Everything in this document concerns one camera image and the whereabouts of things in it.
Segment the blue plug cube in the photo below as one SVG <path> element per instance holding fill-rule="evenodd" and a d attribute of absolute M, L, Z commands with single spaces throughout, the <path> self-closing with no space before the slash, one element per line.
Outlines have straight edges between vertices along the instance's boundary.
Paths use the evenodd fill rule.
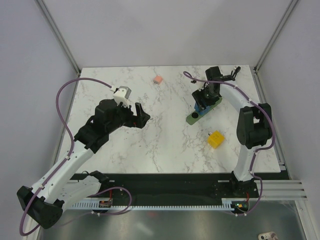
<path fill-rule="evenodd" d="M 209 111 L 213 109 L 213 106 L 207 106 L 206 108 L 201 108 L 197 103 L 194 105 L 194 110 L 199 116 L 204 116 L 207 114 Z"/>

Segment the green power strip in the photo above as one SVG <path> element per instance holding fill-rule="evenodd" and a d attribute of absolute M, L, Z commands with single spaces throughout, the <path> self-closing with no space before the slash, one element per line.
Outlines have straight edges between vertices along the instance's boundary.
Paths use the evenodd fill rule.
<path fill-rule="evenodd" d="M 197 103 L 194 105 L 194 111 L 186 117 L 186 122 L 189 125 L 195 124 L 198 120 L 204 117 L 207 113 L 212 111 L 216 106 L 222 102 L 222 98 L 219 97 L 215 104 L 207 106 L 205 109 L 201 110 Z"/>

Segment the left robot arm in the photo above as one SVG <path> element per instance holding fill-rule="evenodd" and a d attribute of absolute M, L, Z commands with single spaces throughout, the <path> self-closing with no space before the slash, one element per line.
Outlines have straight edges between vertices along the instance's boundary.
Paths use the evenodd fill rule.
<path fill-rule="evenodd" d="M 77 183 L 74 188 L 65 188 L 75 172 L 109 141 L 109 136 L 118 128 L 142 129 L 151 118 L 142 105 L 135 103 L 136 113 L 131 108 L 117 104 L 114 99 L 101 100 L 74 140 L 73 148 L 68 150 L 40 180 L 32 187 L 21 186 L 17 198 L 24 215 L 29 215 L 39 226 L 49 229 L 62 216 L 64 210 L 74 203 L 97 194 L 106 196 L 110 185 L 106 176 L 94 171 Z"/>

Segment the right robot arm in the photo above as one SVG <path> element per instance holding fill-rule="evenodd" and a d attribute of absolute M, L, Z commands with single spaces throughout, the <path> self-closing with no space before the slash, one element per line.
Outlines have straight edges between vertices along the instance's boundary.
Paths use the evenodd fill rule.
<path fill-rule="evenodd" d="M 192 93 L 195 106 L 194 112 L 186 118 L 188 124 L 193 125 L 222 100 L 227 100 L 238 112 L 236 137 L 240 152 L 232 172 L 234 181 L 229 184 L 229 191 L 235 197 L 242 196 L 247 191 L 246 183 L 255 178 L 257 153 L 271 149 L 276 140 L 271 106 L 268 103 L 255 103 L 235 84 L 240 70 L 238 66 L 231 74 L 223 75 L 218 66 L 213 66 L 205 71 L 205 80 L 184 72 L 191 83 L 198 85 L 198 89 Z"/>

